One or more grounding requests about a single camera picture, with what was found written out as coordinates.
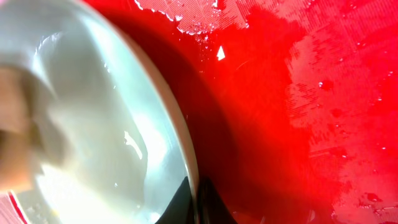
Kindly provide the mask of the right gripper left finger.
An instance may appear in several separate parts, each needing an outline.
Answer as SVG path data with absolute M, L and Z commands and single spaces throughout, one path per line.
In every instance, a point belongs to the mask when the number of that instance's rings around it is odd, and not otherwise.
M 155 224 L 196 224 L 197 194 L 192 189 L 188 177 L 185 177 L 172 197 L 165 212 Z

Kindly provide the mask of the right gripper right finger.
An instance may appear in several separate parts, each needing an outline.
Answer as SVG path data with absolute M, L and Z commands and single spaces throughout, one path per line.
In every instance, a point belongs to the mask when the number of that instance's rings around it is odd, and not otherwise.
M 200 182 L 198 211 L 201 224 L 237 224 L 209 178 Z

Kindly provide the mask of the light blue plate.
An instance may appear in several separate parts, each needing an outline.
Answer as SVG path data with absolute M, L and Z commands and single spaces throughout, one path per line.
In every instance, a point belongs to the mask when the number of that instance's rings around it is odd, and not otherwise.
M 58 167 L 40 162 L 10 199 L 26 223 L 156 223 L 182 180 L 197 193 L 192 140 L 147 54 L 80 1 L 1 2 L 1 66 L 54 93 L 66 140 Z

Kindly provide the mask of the green yellow sponge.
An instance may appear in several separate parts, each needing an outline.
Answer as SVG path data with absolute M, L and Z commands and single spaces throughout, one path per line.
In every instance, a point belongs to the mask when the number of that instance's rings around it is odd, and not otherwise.
M 66 140 L 50 119 L 51 89 L 29 71 L 1 66 L 1 192 L 32 188 L 39 163 L 64 165 Z

